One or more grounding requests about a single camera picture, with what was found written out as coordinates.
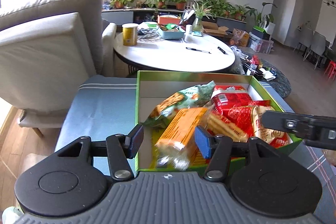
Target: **table with blue tablecloth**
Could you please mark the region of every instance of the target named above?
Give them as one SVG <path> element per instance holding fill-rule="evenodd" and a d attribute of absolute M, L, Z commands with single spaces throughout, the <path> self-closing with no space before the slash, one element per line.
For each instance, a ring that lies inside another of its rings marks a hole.
<path fill-rule="evenodd" d="M 262 85 L 286 112 L 293 112 L 268 83 Z M 136 79 L 101 75 L 88 79 L 79 87 L 73 100 L 55 151 L 80 136 L 102 141 L 117 133 L 128 134 L 135 125 L 136 88 Z M 324 223 L 336 223 L 336 179 L 321 150 L 301 143 L 290 157 L 320 179 L 323 194 L 314 215 Z M 135 172 L 135 160 L 128 162 Z M 94 166 L 103 174 L 110 174 L 107 158 L 94 158 Z"/>

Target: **black pen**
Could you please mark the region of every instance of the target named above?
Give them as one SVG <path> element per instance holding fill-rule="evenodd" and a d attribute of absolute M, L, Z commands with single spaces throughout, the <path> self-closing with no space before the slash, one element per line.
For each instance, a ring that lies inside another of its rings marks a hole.
<path fill-rule="evenodd" d="M 221 47 L 218 47 L 217 49 L 219 49 L 222 53 L 226 54 L 226 52 Z"/>
<path fill-rule="evenodd" d="M 188 48 L 186 47 L 187 50 L 192 50 L 192 51 L 196 51 L 196 52 L 205 52 L 205 53 L 211 53 L 211 52 L 207 52 L 207 51 L 202 51 L 202 50 L 198 50 L 196 48 Z"/>

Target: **round white table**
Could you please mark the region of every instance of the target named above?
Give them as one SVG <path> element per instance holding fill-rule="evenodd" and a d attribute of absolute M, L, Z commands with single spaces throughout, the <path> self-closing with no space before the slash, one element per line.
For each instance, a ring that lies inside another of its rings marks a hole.
<path fill-rule="evenodd" d="M 203 50 L 198 52 L 186 47 Z M 117 56 L 130 66 L 138 69 L 155 69 L 189 72 L 216 72 L 230 67 L 235 54 L 222 41 L 203 34 L 202 37 L 186 35 L 181 40 L 161 40 L 158 42 L 139 42 L 136 46 L 123 45 L 123 34 L 115 38 L 114 50 Z"/>

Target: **black circular cover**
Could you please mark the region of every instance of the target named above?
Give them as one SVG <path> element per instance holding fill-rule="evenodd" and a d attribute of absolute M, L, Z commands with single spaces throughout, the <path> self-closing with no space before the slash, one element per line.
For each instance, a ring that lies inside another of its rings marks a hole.
<path fill-rule="evenodd" d="M 15 184 L 22 209 L 48 217 L 83 212 L 97 204 L 107 189 L 105 176 L 76 157 L 50 156 L 24 172 Z"/>
<path fill-rule="evenodd" d="M 248 209 L 273 218 L 312 213 L 322 194 L 318 178 L 286 157 L 259 158 L 232 175 L 230 190 Z"/>

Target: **blue tray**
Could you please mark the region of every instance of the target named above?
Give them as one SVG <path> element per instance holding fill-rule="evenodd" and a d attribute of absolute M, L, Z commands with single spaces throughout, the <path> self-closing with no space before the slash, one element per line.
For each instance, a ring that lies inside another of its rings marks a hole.
<path fill-rule="evenodd" d="M 181 39 L 184 37 L 185 30 L 183 30 L 181 27 L 179 27 L 179 30 L 179 32 L 169 32 L 163 31 L 161 28 L 159 28 L 158 32 L 163 39 Z"/>

